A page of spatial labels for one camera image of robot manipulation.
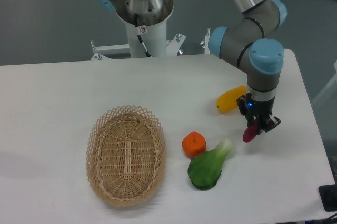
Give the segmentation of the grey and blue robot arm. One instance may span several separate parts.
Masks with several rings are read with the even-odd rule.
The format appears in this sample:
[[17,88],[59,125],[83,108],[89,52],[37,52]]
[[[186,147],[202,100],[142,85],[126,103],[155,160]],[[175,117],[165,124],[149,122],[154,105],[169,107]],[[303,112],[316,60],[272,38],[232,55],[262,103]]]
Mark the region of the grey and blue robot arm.
[[[127,27],[132,57],[168,54],[166,31],[159,27],[173,12],[173,0],[96,0],[106,11],[117,12]],[[234,28],[218,27],[210,35],[210,52],[247,75],[246,93],[237,99],[247,120],[247,132],[260,134],[274,129],[280,120],[272,108],[284,62],[284,48],[269,33],[287,17],[280,0],[235,0],[243,15]]]

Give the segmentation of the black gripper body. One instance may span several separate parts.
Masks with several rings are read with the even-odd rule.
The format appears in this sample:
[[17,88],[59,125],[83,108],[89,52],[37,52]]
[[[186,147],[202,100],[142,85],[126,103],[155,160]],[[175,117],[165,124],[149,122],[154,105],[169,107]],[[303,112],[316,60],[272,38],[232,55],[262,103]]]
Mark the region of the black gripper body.
[[274,100],[275,98],[273,97],[268,101],[256,101],[252,99],[251,93],[247,93],[237,99],[237,105],[241,115],[243,115],[246,120],[248,120],[252,115],[259,119],[261,117],[265,118],[272,116]]

